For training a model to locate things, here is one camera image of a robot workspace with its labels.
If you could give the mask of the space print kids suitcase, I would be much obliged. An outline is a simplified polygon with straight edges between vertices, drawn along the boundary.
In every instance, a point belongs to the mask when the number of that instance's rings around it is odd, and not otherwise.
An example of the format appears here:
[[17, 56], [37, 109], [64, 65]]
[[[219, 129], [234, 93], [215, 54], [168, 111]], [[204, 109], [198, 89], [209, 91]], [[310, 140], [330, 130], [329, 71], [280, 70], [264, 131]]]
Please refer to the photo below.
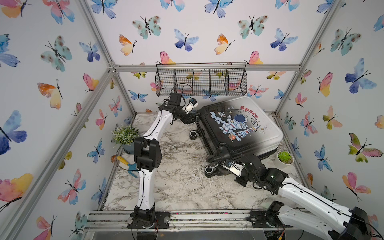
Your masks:
[[204, 170], [207, 178], [233, 174], [223, 167], [225, 160], [235, 162], [247, 154], [260, 160], [268, 158], [283, 139], [280, 128], [249, 97], [202, 107], [196, 124], [190, 139], [201, 138], [208, 152]]

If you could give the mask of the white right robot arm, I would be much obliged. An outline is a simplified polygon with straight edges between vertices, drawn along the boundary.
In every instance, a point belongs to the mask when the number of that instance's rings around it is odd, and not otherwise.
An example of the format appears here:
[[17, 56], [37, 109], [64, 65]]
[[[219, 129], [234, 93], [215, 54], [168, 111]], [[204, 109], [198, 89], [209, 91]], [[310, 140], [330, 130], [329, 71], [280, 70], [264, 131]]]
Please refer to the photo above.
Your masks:
[[285, 172], [266, 168], [256, 156], [243, 156], [231, 164], [230, 170], [242, 183], [251, 182], [305, 209], [302, 212], [274, 201], [265, 213], [270, 226], [295, 227], [324, 240], [370, 240], [373, 237], [373, 227], [364, 210], [336, 204], [304, 187]]

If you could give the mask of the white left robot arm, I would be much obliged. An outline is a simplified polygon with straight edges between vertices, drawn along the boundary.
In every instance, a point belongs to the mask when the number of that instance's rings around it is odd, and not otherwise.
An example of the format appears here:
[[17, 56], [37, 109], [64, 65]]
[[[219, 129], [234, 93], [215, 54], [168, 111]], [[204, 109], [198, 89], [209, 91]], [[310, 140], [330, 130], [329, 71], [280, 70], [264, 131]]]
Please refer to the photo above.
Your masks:
[[134, 140], [134, 161], [139, 173], [139, 198], [132, 214], [133, 221], [150, 228], [156, 223], [154, 184], [155, 173], [162, 161], [160, 139], [174, 120], [181, 120], [188, 125], [196, 121], [192, 110], [198, 106], [194, 98], [187, 106], [166, 101], [159, 107], [158, 115], [143, 136]]

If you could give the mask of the small white pot green plant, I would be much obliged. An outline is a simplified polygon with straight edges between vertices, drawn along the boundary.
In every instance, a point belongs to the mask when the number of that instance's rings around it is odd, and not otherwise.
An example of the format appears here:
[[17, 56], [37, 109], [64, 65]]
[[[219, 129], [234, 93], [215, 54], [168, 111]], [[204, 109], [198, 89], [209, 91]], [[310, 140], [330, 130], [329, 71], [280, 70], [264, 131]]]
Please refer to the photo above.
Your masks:
[[278, 169], [283, 169], [293, 165], [295, 159], [293, 155], [287, 151], [280, 151], [277, 153], [276, 158], [274, 160], [274, 165]]

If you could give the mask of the green artificial plant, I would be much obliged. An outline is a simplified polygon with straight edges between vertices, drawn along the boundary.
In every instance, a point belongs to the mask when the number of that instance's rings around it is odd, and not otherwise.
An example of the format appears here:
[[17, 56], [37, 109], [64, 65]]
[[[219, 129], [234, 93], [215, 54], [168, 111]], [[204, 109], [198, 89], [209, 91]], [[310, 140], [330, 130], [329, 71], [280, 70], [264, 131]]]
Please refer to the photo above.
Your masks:
[[129, 145], [140, 136], [139, 129], [131, 125], [116, 127], [113, 131], [113, 142], [120, 145]]

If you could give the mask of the blue flower pot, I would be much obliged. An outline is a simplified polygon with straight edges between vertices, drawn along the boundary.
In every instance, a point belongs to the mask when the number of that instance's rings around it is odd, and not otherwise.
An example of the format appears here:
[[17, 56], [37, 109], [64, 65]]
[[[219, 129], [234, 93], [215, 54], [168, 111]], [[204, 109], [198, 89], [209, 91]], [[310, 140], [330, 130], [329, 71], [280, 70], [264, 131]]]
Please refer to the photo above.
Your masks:
[[126, 154], [133, 155], [135, 151], [134, 143], [124, 144], [123, 150]]

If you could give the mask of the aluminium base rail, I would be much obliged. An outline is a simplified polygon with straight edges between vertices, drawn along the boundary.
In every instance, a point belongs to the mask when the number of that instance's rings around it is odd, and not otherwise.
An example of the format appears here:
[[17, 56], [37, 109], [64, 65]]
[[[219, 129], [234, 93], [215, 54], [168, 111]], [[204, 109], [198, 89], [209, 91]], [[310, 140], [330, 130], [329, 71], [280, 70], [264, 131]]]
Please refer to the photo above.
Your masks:
[[290, 230], [267, 222], [265, 209], [255, 210], [160, 210], [152, 226], [134, 220], [132, 211], [93, 211], [85, 226], [87, 232], [122, 231], [213, 231], [213, 230]]

